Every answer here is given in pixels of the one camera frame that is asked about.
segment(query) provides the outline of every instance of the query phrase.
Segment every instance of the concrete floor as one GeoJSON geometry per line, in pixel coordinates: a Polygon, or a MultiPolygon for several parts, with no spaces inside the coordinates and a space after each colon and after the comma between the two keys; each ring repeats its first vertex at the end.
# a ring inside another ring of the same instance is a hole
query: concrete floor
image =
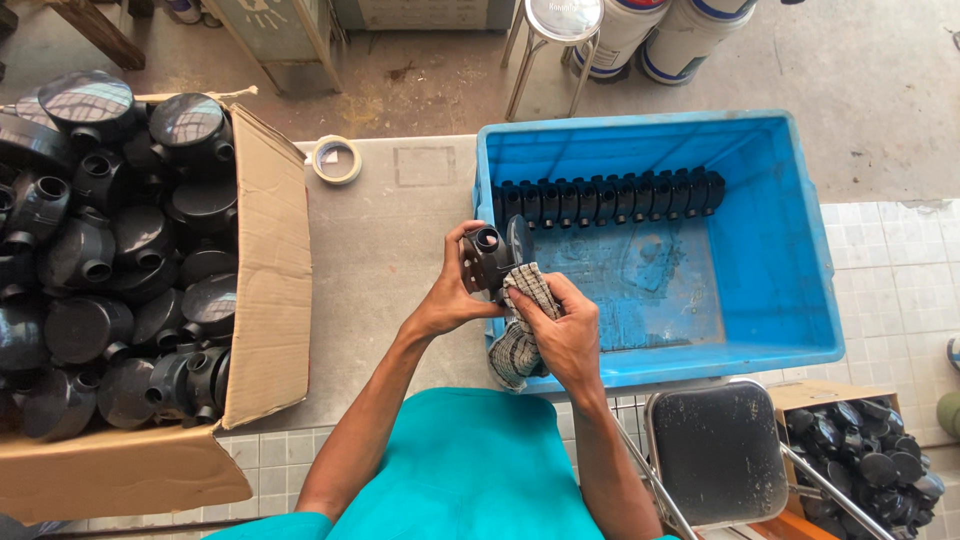
{"type": "MultiPolygon", "coordinates": [[[[179,24],[162,11],[152,20],[126,17],[120,26],[145,51],[147,68],[124,73],[49,8],[8,5],[21,18],[0,45],[6,103],[76,69],[122,76],[137,93],[266,88],[223,28],[179,24]]],[[[119,8],[101,7],[120,19],[119,8]]],[[[909,9],[894,0],[763,0],[690,85],[660,86],[633,68],[625,81],[588,83],[578,115],[786,109],[797,119],[821,202],[957,197],[960,50],[951,31],[960,31],[955,0],[909,9]]],[[[503,121],[522,53],[518,46],[510,67],[500,69],[505,41],[487,32],[354,33],[337,52],[343,94],[312,65],[275,73],[282,96],[266,90],[237,101],[293,140],[473,134],[503,121]]],[[[554,46],[540,52],[518,120],[565,113],[575,77],[559,55],[554,46]]]]}

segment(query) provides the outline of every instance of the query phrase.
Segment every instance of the masking tape roll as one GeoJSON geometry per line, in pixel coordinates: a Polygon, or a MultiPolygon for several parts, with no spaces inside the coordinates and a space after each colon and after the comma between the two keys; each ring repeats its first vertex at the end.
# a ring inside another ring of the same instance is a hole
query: masking tape roll
{"type": "Polygon", "coordinates": [[[360,151],[357,149],[356,145],[339,135],[327,135],[321,137],[320,140],[317,141],[317,146],[313,147],[313,152],[310,153],[310,160],[313,162],[313,170],[317,173],[317,176],[330,184],[349,184],[356,180],[357,176],[360,175],[360,165],[362,164],[362,161],[360,160],[360,151]],[[336,148],[346,148],[353,154],[353,167],[346,175],[340,177],[333,177],[326,174],[321,169],[322,164],[320,163],[320,158],[323,154],[336,148]]]}

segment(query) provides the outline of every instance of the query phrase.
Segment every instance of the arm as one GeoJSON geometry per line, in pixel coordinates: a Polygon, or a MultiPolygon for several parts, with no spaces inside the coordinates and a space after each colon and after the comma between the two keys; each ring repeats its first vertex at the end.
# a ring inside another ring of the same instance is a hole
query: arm
{"type": "Polygon", "coordinates": [[[663,529],[657,510],[620,440],[600,381],[600,309],[563,274],[543,277],[564,309],[556,321],[516,289],[508,294],[573,404],[584,503],[607,538],[659,538],[663,529]]]}
{"type": "Polygon", "coordinates": [[[367,385],[317,454],[300,490],[297,512],[320,512],[336,523],[376,473],[410,379],[430,342],[466,321],[503,315],[496,304],[471,297],[464,283],[460,240],[482,225],[465,221],[444,239],[440,277],[400,326],[367,385]]]}

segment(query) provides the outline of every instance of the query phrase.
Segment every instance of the hand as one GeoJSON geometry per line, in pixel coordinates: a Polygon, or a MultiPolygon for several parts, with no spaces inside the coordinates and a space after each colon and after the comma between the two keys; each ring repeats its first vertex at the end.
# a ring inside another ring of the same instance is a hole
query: hand
{"type": "Polygon", "coordinates": [[[466,321],[485,317],[502,317],[503,307],[470,296],[476,285],[469,281],[464,266],[464,234],[483,227],[478,219],[465,221],[444,237],[444,268],[426,298],[404,323],[417,336],[433,338],[452,331],[466,321]],[[470,290],[465,282],[470,283],[470,290]]]}
{"type": "Polygon", "coordinates": [[[600,308],[561,273],[543,274],[564,316],[556,321],[540,306],[514,287],[507,290],[516,309],[530,323],[540,356],[550,372],[576,398],[598,388],[600,381],[600,308]]]}

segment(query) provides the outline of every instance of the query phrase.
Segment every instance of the teal shirt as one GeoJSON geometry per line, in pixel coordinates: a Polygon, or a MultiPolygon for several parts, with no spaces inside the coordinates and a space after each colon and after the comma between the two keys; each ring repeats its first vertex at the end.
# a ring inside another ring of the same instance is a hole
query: teal shirt
{"type": "Polygon", "coordinates": [[[376,476],[336,526],[298,512],[222,530],[240,538],[603,538],[547,401],[433,388],[400,408],[376,476]]]}

